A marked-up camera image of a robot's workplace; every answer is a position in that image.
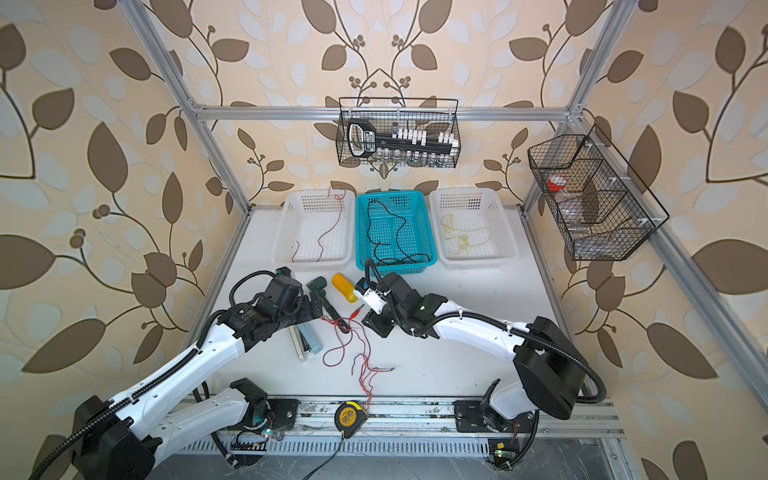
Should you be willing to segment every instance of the tape measure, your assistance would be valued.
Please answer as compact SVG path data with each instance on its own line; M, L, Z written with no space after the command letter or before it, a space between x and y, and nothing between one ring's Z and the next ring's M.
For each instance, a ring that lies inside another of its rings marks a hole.
M366 411L352 400L342 402L333 416L336 428L344 435L345 439L351 437L366 419L368 419Z

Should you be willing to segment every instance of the white tabletop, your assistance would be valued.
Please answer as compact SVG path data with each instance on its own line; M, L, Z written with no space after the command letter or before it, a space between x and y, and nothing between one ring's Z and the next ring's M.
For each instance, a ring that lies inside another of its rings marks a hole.
M532 322L536 316L555 321L544 283L536 266L528 238L516 210L506 210L519 253L501 269L447 270L438 262L423 273L405 275L408 284L421 295L437 293L447 296L468 310L488 316L514 321ZM240 249L235 256L227 279L214 309L229 307L228 295L232 286L255 270L275 270L282 265L270 261L276 237L278 210L256 210L247 228ZM343 273L352 283L362 277L362 271L352 260L343 270L328 272L294 272L293 276L306 285L317 276L328 280L326 294L342 316L348 316L361 302L349 303L331 285L336 273ZM239 301L249 300L264 290L266 276L246 282L236 295ZM367 310L363 309L358 319ZM360 396L356 374L350 374L353 358L362 352L362 343L353 340L347 347L344 362L335 368L323 365L323 353L339 345L334 327L322 320L310 322L323 345L323 351L301 363L291 342L290 333L281 330L265 343L259 343L248 353L222 368L208 380L212 391L226 388L230 382L247 377L270 395L285 396ZM504 378L514 366L490 353L464 343L446 339L413 338L399 328L383 339L366 329L372 346L371 366L396 367L380 373L373 380L375 395L388 396L481 396L492 381ZM328 363L338 361L339 351L329 354Z

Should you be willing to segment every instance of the yellow tape measure label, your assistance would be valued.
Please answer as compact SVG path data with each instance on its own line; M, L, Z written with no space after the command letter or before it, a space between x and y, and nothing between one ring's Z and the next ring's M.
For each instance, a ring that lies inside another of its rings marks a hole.
M357 412L352 407L346 407L339 415L339 422L345 427L351 427L357 420Z

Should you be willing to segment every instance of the white plastic basket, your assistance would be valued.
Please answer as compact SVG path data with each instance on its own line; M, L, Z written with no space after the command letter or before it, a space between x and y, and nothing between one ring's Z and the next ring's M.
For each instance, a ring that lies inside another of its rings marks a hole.
M502 266L518 245L502 201L489 188L445 188L429 194L432 231L445 268Z
M354 230L355 194L351 190L293 192L283 205L272 261L297 271L343 266L355 250Z

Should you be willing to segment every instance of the black wire basket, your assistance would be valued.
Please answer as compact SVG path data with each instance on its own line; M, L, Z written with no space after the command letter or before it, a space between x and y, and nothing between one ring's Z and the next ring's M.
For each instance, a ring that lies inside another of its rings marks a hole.
M605 135L566 134L528 149L531 172L573 260L626 260L669 213L627 162L617 171L601 147ZM628 186L649 194L660 207L648 211Z
M448 98L342 97L339 165L455 168L462 149L457 109L458 100Z

